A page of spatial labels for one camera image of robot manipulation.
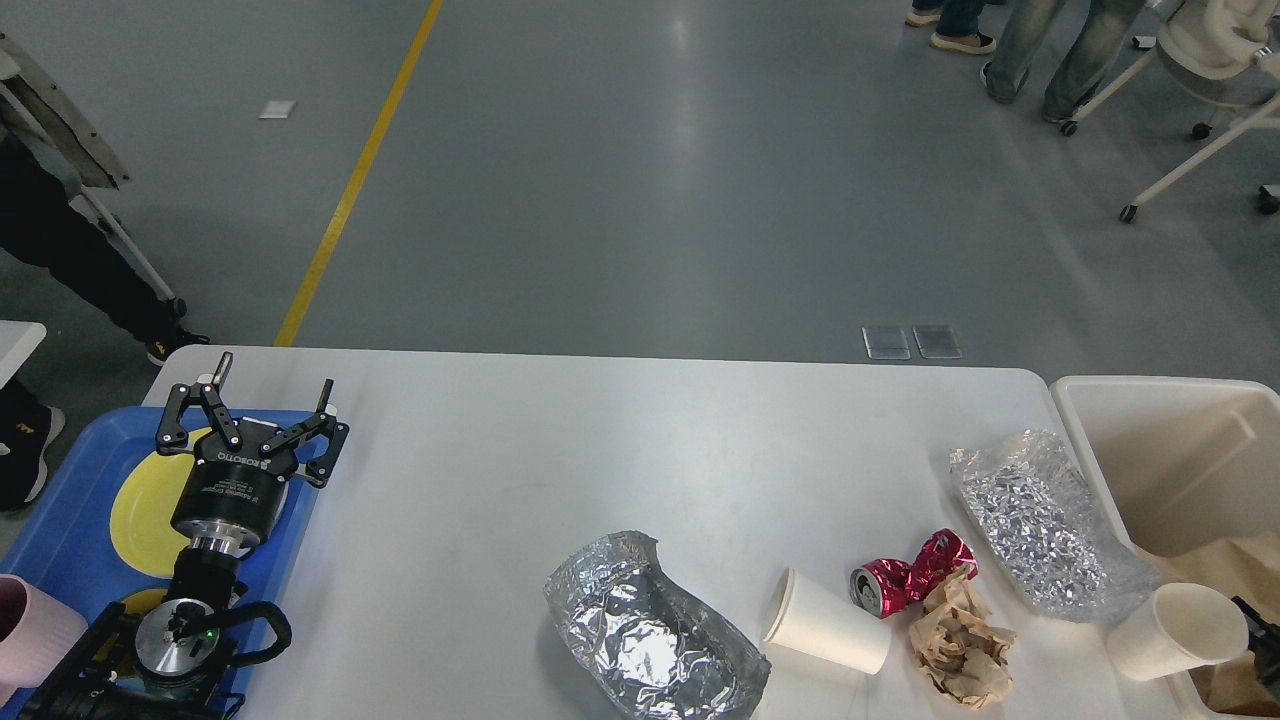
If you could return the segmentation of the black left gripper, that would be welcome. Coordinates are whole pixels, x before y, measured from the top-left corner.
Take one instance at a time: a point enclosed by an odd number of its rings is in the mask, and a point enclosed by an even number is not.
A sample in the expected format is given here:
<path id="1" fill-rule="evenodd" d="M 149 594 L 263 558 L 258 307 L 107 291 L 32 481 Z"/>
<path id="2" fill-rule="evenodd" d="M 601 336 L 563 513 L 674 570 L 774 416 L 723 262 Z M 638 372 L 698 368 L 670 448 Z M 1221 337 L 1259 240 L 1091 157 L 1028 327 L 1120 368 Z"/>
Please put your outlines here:
<path id="1" fill-rule="evenodd" d="M 237 428 L 220 388 L 229 374 L 234 355 L 224 352 L 209 382 L 174 384 L 155 434 L 156 451 L 163 456 L 187 448 L 189 433 L 182 425 L 184 413 L 198 406 L 211 429 L 195 445 L 197 462 L 177 502 L 170 524 L 188 538 L 214 536 L 214 525 L 233 527 L 243 547 L 265 543 L 276 525 L 288 495 L 288 480 L 302 477 L 315 488 L 324 488 L 349 433 L 329 407 L 334 380 L 326 378 L 312 415 L 287 427 Z M 301 465 L 297 451 L 312 438 L 323 437 L 326 446 Z"/>

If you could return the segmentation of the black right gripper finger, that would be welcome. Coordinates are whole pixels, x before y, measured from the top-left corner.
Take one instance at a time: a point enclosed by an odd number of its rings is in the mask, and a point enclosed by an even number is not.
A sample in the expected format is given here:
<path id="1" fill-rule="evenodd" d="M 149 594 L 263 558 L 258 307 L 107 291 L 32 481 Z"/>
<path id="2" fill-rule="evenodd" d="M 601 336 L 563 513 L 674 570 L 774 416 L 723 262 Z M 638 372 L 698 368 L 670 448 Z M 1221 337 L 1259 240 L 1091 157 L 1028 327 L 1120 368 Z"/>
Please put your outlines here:
<path id="1" fill-rule="evenodd" d="M 1266 691 L 1279 691 L 1279 625 L 1261 618 L 1242 597 L 1234 596 L 1233 602 L 1248 624 L 1248 650 L 1254 656 L 1252 664 L 1260 684 Z"/>

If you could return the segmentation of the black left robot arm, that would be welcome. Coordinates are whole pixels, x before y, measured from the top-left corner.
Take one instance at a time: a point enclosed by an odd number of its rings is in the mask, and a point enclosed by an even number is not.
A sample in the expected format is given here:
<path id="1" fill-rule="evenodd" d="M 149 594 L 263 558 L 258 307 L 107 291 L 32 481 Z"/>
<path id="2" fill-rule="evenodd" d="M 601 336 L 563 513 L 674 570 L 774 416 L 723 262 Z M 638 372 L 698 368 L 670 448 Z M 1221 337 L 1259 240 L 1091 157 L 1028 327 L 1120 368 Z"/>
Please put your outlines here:
<path id="1" fill-rule="evenodd" d="M 221 685 L 292 642 L 271 600 L 246 598 L 243 561 L 275 530 L 296 478 L 329 482 L 349 433 L 325 380 L 315 411 L 291 427 L 233 416 L 211 378 L 173 386 L 155 434 L 163 457 L 189 457 L 170 527 L 184 538 L 160 603 L 129 612 L 109 603 L 20 711 L 23 719 L 230 719 L 242 694 Z"/>

